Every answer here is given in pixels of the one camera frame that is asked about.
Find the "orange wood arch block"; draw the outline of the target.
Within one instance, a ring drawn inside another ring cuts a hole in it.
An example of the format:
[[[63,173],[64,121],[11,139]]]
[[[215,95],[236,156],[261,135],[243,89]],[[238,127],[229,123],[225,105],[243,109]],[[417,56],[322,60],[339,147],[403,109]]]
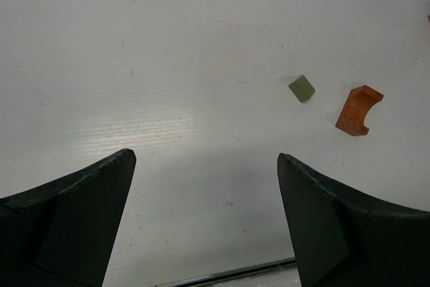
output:
[[[369,132],[364,124],[368,112],[384,95],[367,85],[352,89],[339,115],[335,127],[351,136],[365,136]]]

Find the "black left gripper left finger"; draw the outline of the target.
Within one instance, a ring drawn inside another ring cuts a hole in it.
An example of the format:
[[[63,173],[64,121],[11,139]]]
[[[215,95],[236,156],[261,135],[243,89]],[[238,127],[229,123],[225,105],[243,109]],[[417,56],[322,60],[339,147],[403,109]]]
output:
[[[1,285],[102,286],[135,166],[122,149],[2,198]]]

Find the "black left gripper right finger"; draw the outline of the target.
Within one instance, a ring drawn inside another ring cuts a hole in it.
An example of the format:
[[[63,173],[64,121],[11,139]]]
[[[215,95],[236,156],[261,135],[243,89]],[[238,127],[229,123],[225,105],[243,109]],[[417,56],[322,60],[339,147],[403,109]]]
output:
[[[303,286],[428,286],[429,213],[375,198],[280,154],[277,176]]]

